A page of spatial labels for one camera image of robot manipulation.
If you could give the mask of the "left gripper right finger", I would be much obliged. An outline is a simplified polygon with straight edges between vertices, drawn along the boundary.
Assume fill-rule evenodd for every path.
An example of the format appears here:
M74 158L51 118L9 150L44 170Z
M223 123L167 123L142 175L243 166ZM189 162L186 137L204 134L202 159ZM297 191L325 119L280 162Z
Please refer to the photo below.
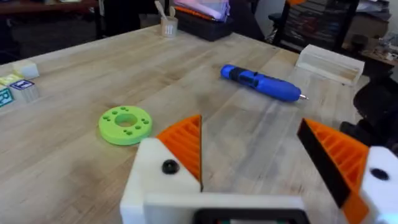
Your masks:
M348 223L397 224L397 156L311 119L297 136Z

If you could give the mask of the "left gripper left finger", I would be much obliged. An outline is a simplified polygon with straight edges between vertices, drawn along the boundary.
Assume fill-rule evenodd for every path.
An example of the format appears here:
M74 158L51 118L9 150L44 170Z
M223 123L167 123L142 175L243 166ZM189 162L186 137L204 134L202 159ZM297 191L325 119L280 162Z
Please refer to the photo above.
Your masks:
M203 190L201 122L200 114L193 115L142 140L119 204L123 223L146 222L147 194Z

